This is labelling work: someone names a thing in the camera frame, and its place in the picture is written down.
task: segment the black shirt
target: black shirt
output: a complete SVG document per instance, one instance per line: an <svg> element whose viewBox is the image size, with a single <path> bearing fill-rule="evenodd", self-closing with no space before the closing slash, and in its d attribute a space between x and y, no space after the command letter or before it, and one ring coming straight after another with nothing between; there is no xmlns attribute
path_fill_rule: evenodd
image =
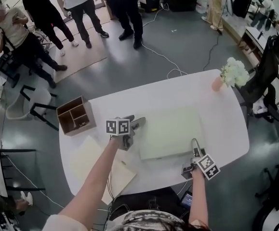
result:
<svg viewBox="0 0 279 231"><path fill-rule="evenodd" d="M35 24L40 24L43 20L59 13L49 0L23 0L23 5L31 14Z"/></svg>

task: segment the beige shirt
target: beige shirt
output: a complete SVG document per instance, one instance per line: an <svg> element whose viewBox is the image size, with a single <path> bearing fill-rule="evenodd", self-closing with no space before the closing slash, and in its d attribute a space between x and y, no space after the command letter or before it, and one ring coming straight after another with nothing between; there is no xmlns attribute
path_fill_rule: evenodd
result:
<svg viewBox="0 0 279 231"><path fill-rule="evenodd" d="M25 14L18 8L11 8L5 15L3 21L0 22L0 27L5 33L5 36L9 39L9 41L14 45L15 48L21 46L21 44L25 41L28 36L28 30L22 24L13 25L13 17L17 16L20 18L25 18ZM13 51L12 46L5 41L6 46Z"/></svg>

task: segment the man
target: man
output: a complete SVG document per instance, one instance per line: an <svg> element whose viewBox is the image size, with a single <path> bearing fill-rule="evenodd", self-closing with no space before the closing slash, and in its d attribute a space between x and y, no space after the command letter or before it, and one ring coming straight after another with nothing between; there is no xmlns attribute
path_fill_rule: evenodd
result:
<svg viewBox="0 0 279 231"><path fill-rule="evenodd" d="M90 49L92 45L90 43L89 34L82 21L84 11L90 17L96 32L104 38L109 37L108 33L102 29L100 20L95 14L95 5L93 0L57 0L57 2L65 17L69 17L67 10L71 12L81 39L85 41L87 48Z"/></svg>
<svg viewBox="0 0 279 231"><path fill-rule="evenodd" d="M264 0L261 4L258 5L259 10L251 23L252 27L255 27L258 24L257 29L259 31L261 30L267 19L268 13L271 9L274 9L272 1L273 0Z"/></svg>
<svg viewBox="0 0 279 231"><path fill-rule="evenodd" d="M141 47L143 21L138 12L137 0L107 0L107 2L124 29L124 32L119 36L119 40L125 40L134 34L134 49ZM133 24L134 31L130 26L128 17Z"/></svg>
<svg viewBox="0 0 279 231"><path fill-rule="evenodd" d="M215 31L223 31L223 23L221 20L222 15L222 0L211 0L211 4L208 9L206 17L202 17L202 20L212 24L210 27Z"/></svg>
<svg viewBox="0 0 279 231"><path fill-rule="evenodd" d="M58 65L45 52L37 37L24 27L27 22L28 18L20 9L14 7L6 12L0 1L0 53L7 47L18 62L47 80L51 88L55 88L52 76L38 66L36 58L41 58L55 71L65 71L67 66Z"/></svg>
<svg viewBox="0 0 279 231"><path fill-rule="evenodd" d="M53 26L56 26L64 33L72 46L78 46L78 42L74 40L60 13L49 0L23 0L23 5L35 26L45 33L57 46L61 56L64 56L66 51L63 49L60 39L56 36Z"/></svg>

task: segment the person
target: person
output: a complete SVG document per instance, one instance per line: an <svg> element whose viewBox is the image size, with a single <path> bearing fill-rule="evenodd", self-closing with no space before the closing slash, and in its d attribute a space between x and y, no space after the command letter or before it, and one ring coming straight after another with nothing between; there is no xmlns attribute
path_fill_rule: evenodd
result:
<svg viewBox="0 0 279 231"><path fill-rule="evenodd" d="M222 15L222 0L211 0L207 16L203 16L202 20L211 24L211 29L223 31Z"/></svg>
<svg viewBox="0 0 279 231"><path fill-rule="evenodd" d="M24 27L27 22L28 18L20 9L13 7L6 12L0 1L0 53L12 51L14 59L47 80L51 88L55 88L56 83L52 76L38 66L36 57L41 58L55 71L65 71L67 66L58 65L45 52L37 37Z"/></svg>
<svg viewBox="0 0 279 231"><path fill-rule="evenodd" d="M114 157L123 141L123 136L112 136L79 192L58 215L48 218L43 231L89 231L93 228ZM152 191L142 193L143 195L123 195L113 200L113 211L109 213L112 228L108 227L107 230L209 230L205 179L198 167L193 170L192 176L193 200L185 222L180 216L175 215L179 212L177 207L174 207L177 203L170 202L170 198L167 198L167 195L170 195L169 190L165 188L154 196L155 191Z"/></svg>
<svg viewBox="0 0 279 231"><path fill-rule="evenodd" d="M251 23L251 27L255 27L257 25L257 29L259 31L261 30L267 19L268 13L271 9L274 9L272 1L273 0L263 0L263 2L258 5L259 10Z"/></svg>
<svg viewBox="0 0 279 231"><path fill-rule="evenodd" d="M89 34L82 21L84 11L90 17L96 32L104 38L109 37L109 34L102 29L100 19L95 14L95 4L93 0L57 0L57 2L65 17L69 17L67 11L71 12L80 37L85 41L87 48L91 48L92 45L90 43Z"/></svg>
<svg viewBox="0 0 279 231"><path fill-rule="evenodd" d="M56 36L53 27L59 28L72 46L78 46L78 42L74 40L71 31L64 23L58 10L52 5L49 0L23 0L23 5L30 19L34 22L36 28L39 28L60 50L60 55L64 56L66 51L63 44Z"/></svg>
<svg viewBox="0 0 279 231"><path fill-rule="evenodd" d="M21 198L16 200L11 196L3 197L0 195L0 214L7 211L16 211L21 214L33 205L33 197L30 192L28 192L27 196L23 191L21 191L20 194Z"/></svg>
<svg viewBox="0 0 279 231"><path fill-rule="evenodd" d="M143 35L143 21L138 12L137 0L107 0L114 15L119 19L123 33L119 36L119 40L125 40L134 34L134 49L141 47Z"/></svg>

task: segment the sneaker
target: sneaker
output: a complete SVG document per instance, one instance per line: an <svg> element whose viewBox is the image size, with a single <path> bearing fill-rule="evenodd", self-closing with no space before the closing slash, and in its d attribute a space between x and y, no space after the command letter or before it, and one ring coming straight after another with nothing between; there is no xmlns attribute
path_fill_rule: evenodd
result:
<svg viewBox="0 0 279 231"><path fill-rule="evenodd" d="M48 84L49 84L49 87L50 87L51 89L55 89L56 86L57 86L57 84L54 82L53 79L49 80L49 81L48 81Z"/></svg>
<svg viewBox="0 0 279 231"><path fill-rule="evenodd" d="M23 191L20 191L20 197L23 199L23 200L27 200L27 197L25 195L25 193Z"/></svg>
<svg viewBox="0 0 279 231"><path fill-rule="evenodd" d="M62 48L62 49L60 50L60 56L64 56L65 54L66 54L66 51L65 51L65 49Z"/></svg>
<svg viewBox="0 0 279 231"><path fill-rule="evenodd" d="M66 71L67 70L67 66L65 65L58 65L56 71Z"/></svg>
<svg viewBox="0 0 279 231"><path fill-rule="evenodd" d="M140 39L135 39L135 40L134 40L133 47L134 47L135 50L137 50L138 48L141 47L141 41L142 41L142 40L143 40L142 38L140 38Z"/></svg>
<svg viewBox="0 0 279 231"><path fill-rule="evenodd" d="M26 200L28 201L29 205L33 205L33 197L30 192L28 192Z"/></svg>
<svg viewBox="0 0 279 231"><path fill-rule="evenodd" d="M103 31L103 30L101 32L99 32L98 34L101 35L104 38L109 38L109 34L105 31Z"/></svg>
<svg viewBox="0 0 279 231"><path fill-rule="evenodd" d="M90 41L86 42L86 47L87 47L88 49L91 49L91 48L92 48L92 44L90 43Z"/></svg>
<svg viewBox="0 0 279 231"><path fill-rule="evenodd" d="M126 30L125 30L125 31L119 36L119 40L120 40L120 41L123 41L123 40L127 39L128 37L132 36L133 33L134 33L133 30L132 30L132 31L126 31Z"/></svg>
<svg viewBox="0 0 279 231"><path fill-rule="evenodd" d="M71 42L71 45L72 45L73 47L77 47L77 46L79 45L79 43L78 43L76 40L73 40L73 41Z"/></svg>

